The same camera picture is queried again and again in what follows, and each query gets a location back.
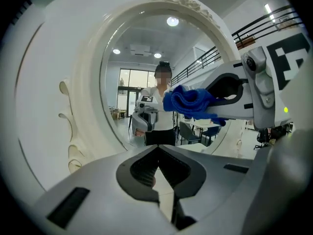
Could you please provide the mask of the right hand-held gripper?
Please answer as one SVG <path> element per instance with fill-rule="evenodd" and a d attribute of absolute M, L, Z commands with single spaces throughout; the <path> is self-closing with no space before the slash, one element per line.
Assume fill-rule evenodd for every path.
<path fill-rule="evenodd" d="M 292 81 L 312 50 L 312 42 L 302 32 L 280 33 L 242 50 L 242 61 L 219 65 L 203 81 L 203 89 L 229 89 L 246 80 L 233 100 L 210 106 L 207 113 L 219 118 L 252 119 L 255 129 L 272 128 L 291 122 L 281 92 Z"/>

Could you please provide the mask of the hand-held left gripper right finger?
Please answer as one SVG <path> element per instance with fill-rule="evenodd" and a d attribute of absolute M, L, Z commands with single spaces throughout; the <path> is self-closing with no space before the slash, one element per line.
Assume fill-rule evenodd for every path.
<path fill-rule="evenodd" d="M 159 146 L 159 165 L 174 190 L 167 235 L 240 235 L 254 160 Z"/>

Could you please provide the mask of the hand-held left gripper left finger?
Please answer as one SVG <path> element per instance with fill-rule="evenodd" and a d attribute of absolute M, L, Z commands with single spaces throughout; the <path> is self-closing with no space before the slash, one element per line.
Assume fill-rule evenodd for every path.
<path fill-rule="evenodd" d="M 138 201 L 118 184 L 116 171 L 125 160 L 145 147 L 95 160 L 69 175 L 44 195 L 33 207 L 40 228 L 49 235 L 173 235 L 176 228 L 157 203 Z M 63 228 L 49 217 L 64 216 L 58 208 L 76 188 L 89 192 Z"/>

